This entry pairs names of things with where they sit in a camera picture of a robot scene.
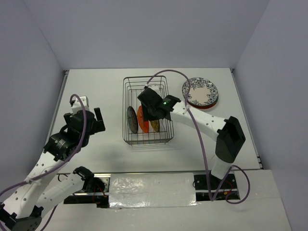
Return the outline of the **red and teal patterned plate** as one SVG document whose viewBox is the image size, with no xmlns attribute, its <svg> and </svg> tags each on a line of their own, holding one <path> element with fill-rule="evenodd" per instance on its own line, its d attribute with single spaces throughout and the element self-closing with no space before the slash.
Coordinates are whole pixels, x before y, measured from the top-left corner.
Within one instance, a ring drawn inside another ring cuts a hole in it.
<svg viewBox="0 0 308 231">
<path fill-rule="evenodd" d="M 194 108 L 206 110 L 213 108 L 218 103 L 219 97 L 216 98 L 207 98 L 205 100 L 198 100 L 198 99 L 189 99 L 187 103 Z"/>
</svg>

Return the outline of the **blue floral white plate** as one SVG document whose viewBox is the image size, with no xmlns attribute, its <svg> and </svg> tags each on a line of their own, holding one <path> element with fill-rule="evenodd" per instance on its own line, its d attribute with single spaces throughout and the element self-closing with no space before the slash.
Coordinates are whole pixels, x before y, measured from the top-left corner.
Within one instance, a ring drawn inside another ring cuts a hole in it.
<svg viewBox="0 0 308 231">
<path fill-rule="evenodd" d="M 201 77 L 193 77 L 190 78 L 189 81 L 191 88 L 189 91 L 188 100 L 205 100 L 207 98 L 218 97 L 218 89 L 210 80 Z"/>
</svg>

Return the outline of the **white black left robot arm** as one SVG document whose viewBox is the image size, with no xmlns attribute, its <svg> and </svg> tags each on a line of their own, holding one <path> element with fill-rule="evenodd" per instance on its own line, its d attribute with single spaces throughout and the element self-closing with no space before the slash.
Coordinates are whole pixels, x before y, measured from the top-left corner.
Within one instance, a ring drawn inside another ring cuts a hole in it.
<svg viewBox="0 0 308 231">
<path fill-rule="evenodd" d="M 66 125 L 50 136 L 40 159 L 23 183 L 13 186 L 14 193 L 1 203 L 2 231 L 34 231 L 42 218 L 70 194 L 104 188 L 104 183 L 93 172 L 80 166 L 59 184 L 47 189 L 66 161 L 89 143 L 90 136 L 105 131 L 99 108 L 93 112 L 66 113 L 64 120 Z"/>
</svg>

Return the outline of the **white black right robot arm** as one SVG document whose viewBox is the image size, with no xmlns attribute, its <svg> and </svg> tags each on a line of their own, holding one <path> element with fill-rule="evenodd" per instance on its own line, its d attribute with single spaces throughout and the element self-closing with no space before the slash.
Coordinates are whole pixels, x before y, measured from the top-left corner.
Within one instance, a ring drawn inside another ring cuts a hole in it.
<svg viewBox="0 0 308 231">
<path fill-rule="evenodd" d="M 209 183 L 220 188 L 226 182 L 226 173 L 234 163 L 245 143 L 245 135 L 237 118 L 221 118 L 186 105 L 179 98 L 167 95 L 162 98 L 153 89 L 146 87 L 138 95 L 144 119 L 167 119 L 179 122 L 204 133 L 216 142 L 216 159 L 211 170 Z"/>
</svg>

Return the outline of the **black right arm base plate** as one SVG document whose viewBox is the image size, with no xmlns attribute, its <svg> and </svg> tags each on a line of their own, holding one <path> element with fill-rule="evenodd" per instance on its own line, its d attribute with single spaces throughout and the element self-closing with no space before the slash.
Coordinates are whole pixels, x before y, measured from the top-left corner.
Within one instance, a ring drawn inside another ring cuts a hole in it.
<svg viewBox="0 0 308 231">
<path fill-rule="evenodd" d="M 216 191 L 221 180 L 212 175 L 209 176 L 210 176 L 211 190 Z M 206 174 L 194 175 L 193 186 L 195 187 L 196 190 L 208 190 Z M 234 174 L 229 174 L 227 178 L 224 180 L 222 186 L 220 187 L 221 190 L 232 190 L 236 188 L 237 188 L 237 183 Z"/>
</svg>

